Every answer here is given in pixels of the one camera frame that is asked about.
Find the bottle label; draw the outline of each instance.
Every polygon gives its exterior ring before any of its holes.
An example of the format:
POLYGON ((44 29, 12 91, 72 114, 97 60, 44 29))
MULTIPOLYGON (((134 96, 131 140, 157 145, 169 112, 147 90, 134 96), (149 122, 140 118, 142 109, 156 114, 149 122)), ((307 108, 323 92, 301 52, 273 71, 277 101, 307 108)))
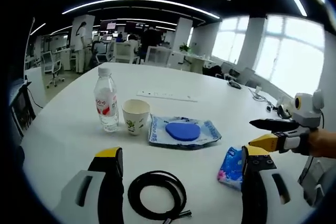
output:
POLYGON ((115 116, 117 112, 117 96, 115 95, 110 101, 109 99, 96 98, 96 106, 98 114, 104 116, 115 116))

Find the blue packaging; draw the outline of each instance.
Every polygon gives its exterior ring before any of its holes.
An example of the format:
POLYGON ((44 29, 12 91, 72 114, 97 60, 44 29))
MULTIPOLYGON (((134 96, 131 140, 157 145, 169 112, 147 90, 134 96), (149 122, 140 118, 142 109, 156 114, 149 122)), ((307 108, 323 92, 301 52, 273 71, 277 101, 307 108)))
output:
POLYGON ((239 191, 241 190, 243 181, 241 152, 242 149, 238 150, 230 147, 217 175, 217 179, 220 183, 239 191))

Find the floor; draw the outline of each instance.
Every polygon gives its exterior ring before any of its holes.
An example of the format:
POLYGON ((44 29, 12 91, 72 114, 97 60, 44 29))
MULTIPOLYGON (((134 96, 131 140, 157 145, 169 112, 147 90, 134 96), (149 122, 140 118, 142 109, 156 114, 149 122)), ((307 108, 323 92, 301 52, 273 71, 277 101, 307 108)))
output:
POLYGON ((52 75, 51 74, 44 74, 42 76, 45 91, 46 91, 46 98, 47 103, 51 101, 52 98, 54 98, 59 92, 61 92, 67 85, 72 83, 74 80, 76 80, 78 77, 80 77, 80 74, 77 74, 72 71, 63 71, 59 74, 62 78, 64 78, 64 81, 58 81, 57 87, 54 87, 53 84, 47 88, 48 82, 51 80, 52 75))

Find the paper cup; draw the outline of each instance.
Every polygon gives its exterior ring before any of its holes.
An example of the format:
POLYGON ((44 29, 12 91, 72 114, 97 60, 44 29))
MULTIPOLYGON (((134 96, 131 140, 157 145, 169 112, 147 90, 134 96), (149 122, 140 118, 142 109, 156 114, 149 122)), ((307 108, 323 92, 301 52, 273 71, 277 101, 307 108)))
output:
POLYGON ((139 135, 141 129, 146 125, 150 106, 145 101, 127 100, 122 106, 124 120, 128 132, 131 135, 139 135))

